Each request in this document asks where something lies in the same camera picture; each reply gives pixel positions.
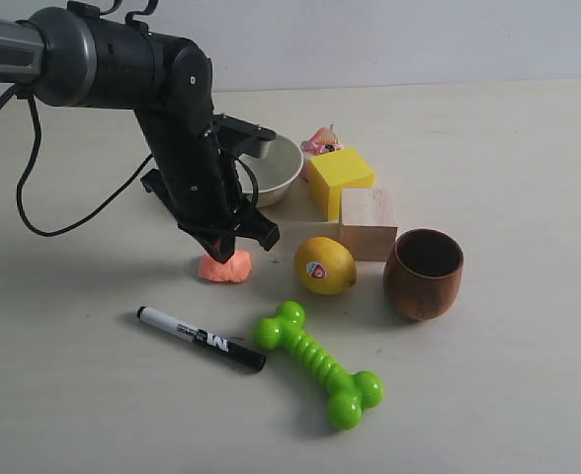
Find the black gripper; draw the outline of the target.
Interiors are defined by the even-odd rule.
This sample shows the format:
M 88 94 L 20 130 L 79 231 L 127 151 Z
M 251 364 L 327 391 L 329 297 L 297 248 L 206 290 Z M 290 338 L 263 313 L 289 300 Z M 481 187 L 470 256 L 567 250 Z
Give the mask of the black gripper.
M 197 240 L 216 262 L 228 262 L 237 238 L 257 241 L 271 250 L 280 239 L 278 225 L 257 209 L 258 185 L 246 168 L 252 196 L 246 197 L 236 166 L 213 128 L 192 135 L 178 125 L 141 128 L 158 170 L 142 182 L 175 217 L 178 227 Z

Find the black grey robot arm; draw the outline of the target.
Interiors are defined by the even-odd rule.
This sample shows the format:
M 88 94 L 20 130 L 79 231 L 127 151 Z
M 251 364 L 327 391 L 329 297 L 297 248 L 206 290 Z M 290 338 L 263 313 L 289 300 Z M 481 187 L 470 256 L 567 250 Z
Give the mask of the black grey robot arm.
M 190 39 L 148 29 L 155 9 L 148 2 L 114 22 L 109 11 L 71 1 L 25 20 L 0 20 L 0 110 L 19 98 L 31 108 L 132 111 L 155 163 L 134 177 L 178 227 L 219 263 L 240 238 L 270 249 L 279 227 L 238 175 L 244 157 L 264 157 L 276 134 L 215 111 L 210 58 Z

